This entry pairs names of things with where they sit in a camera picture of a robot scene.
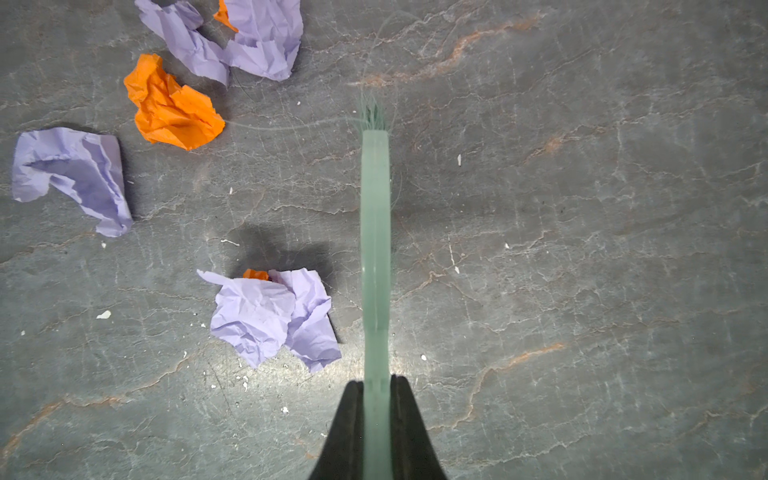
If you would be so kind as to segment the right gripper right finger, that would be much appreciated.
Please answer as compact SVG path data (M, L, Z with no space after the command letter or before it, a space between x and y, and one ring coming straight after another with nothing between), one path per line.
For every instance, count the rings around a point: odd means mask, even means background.
M391 377L390 430L394 479L447 480L404 376Z

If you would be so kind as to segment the orange paper scrap under right arm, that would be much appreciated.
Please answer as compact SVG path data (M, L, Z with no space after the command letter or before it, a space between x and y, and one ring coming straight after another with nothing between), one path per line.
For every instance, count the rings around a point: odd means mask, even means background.
M260 271L260 270L254 270L254 269L247 269L243 273L243 278L246 279L256 279L261 281L269 281L270 275L267 271Z

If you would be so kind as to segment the green hand brush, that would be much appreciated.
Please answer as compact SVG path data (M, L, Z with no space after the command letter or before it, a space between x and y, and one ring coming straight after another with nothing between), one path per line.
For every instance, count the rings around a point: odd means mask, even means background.
M365 339L363 477L392 479L389 324L391 186L389 132L382 107L361 98L360 251Z

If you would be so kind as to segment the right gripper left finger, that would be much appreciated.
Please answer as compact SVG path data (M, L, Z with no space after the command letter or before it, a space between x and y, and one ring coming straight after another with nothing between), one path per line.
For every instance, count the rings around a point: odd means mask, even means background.
M347 383L309 480L363 478L364 384Z

